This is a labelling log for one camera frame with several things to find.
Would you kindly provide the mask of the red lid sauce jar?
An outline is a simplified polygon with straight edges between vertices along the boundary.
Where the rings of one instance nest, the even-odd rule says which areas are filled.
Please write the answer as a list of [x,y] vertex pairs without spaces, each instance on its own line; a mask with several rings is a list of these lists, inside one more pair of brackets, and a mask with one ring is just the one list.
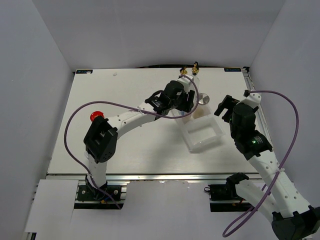
[[91,115],[90,115],[90,120],[91,122],[93,122],[96,118],[98,117],[102,117],[103,119],[105,118],[104,113],[101,111],[94,111]]

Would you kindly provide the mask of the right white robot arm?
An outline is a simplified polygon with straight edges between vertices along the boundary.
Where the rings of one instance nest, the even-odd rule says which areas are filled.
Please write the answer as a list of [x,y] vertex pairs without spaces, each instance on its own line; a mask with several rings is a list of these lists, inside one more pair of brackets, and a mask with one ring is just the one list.
[[229,124],[230,136],[237,150],[255,168],[267,189],[257,187],[248,176],[236,173],[226,180],[226,195],[242,198],[271,223],[279,240],[301,240],[320,228],[320,209],[313,207],[296,189],[285,173],[268,139],[256,130],[256,111],[261,96],[246,91],[243,100],[226,95],[214,112]]

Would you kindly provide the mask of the silver lid white canister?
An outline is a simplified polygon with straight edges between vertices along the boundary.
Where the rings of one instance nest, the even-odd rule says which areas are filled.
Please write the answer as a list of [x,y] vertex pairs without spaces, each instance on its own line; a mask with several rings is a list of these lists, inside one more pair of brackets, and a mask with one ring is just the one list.
[[198,99],[198,106],[192,113],[193,119],[198,119],[207,116],[210,111],[208,110],[208,103],[210,102],[210,97],[206,93],[200,93]]

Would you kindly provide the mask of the clear glass cruet bottle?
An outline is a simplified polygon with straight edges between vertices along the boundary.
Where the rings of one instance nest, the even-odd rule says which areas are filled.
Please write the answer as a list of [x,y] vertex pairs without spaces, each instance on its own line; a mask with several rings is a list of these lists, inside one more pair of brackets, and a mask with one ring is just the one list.
[[198,77],[199,71],[200,71],[199,63],[197,61],[195,61],[193,63],[193,67],[191,69],[191,73],[193,75],[193,81],[194,81],[194,83],[196,84],[197,87],[200,85],[200,79]]

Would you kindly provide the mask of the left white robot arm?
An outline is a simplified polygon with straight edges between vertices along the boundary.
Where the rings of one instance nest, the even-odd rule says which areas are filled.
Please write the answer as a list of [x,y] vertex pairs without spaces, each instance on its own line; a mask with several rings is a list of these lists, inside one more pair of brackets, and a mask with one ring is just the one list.
[[123,135],[144,124],[167,118],[173,109],[190,115],[197,105],[198,93],[194,79],[180,75],[177,80],[170,81],[165,89],[154,92],[137,108],[130,108],[109,118],[92,115],[91,125],[83,140],[89,160],[87,181],[90,196],[96,200],[105,196],[107,163],[115,154],[117,141]]

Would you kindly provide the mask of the silver shaker blue label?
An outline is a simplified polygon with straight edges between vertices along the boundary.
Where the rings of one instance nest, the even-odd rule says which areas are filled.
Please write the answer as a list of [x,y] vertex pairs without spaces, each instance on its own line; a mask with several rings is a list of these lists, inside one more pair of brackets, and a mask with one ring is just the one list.
[[176,121],[181,122],[182,124],[186,124],[192,120],[192,116],[187,112],[180,111],[180,110],[174,110],[173,111],[174,116],[177,117]]

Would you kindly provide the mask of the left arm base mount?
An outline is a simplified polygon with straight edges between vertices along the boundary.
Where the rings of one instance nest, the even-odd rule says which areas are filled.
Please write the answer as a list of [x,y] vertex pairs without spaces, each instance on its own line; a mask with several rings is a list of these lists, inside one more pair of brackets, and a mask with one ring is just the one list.
[[127,183],[119,181],[109,181],[103,192],[92,189],[80,181],[77,186],[74,209],[76,210],[120,210],[124,206]]

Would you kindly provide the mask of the glass cruet dark powder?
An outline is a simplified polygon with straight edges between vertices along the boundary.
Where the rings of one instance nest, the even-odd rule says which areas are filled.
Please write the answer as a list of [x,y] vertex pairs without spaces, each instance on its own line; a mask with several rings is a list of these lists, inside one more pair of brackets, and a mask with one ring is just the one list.
[[188,71],[187,71],[187,66],[183,66],[180,70],[179,70],[179,78],[183,77],[184,75],[187,75],[188,74]]

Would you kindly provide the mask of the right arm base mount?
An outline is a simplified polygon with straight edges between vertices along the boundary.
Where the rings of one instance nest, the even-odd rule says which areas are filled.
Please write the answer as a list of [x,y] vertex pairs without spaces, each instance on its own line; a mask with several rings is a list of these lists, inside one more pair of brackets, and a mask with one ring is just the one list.
[[229,176],[224,184],[205,186],[203,190],[209,195],[210,211],[212,213],[251,211],[254,207],[236,192],[236,185],[249,179],[246,174],[238,172]]

